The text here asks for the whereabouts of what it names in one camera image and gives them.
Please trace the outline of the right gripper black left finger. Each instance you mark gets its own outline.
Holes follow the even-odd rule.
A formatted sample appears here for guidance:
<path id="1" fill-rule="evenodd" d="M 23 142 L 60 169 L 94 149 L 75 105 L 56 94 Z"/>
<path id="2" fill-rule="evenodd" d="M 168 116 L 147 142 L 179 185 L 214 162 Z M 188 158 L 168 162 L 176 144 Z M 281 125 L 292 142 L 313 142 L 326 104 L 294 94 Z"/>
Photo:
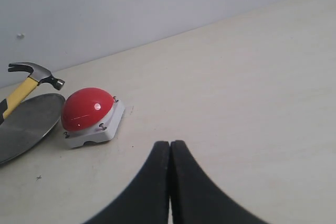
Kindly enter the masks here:
<path id="1" fill-rule="evenodd" d="M 86 223 L 168 223 L 170 145 L 155 142 L 132 182 Z"/>

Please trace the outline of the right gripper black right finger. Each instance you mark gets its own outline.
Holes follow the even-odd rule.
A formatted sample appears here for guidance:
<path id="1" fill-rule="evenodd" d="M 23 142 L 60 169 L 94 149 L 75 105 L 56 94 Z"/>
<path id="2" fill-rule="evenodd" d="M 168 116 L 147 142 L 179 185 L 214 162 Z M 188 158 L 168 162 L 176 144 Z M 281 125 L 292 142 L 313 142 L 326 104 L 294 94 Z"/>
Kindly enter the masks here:
<path id="1" fill-rule="evenodd" d="M 265 223 L 217 187 L 184 141 L 171 143 L 170 161 L 174 223 Z"/>

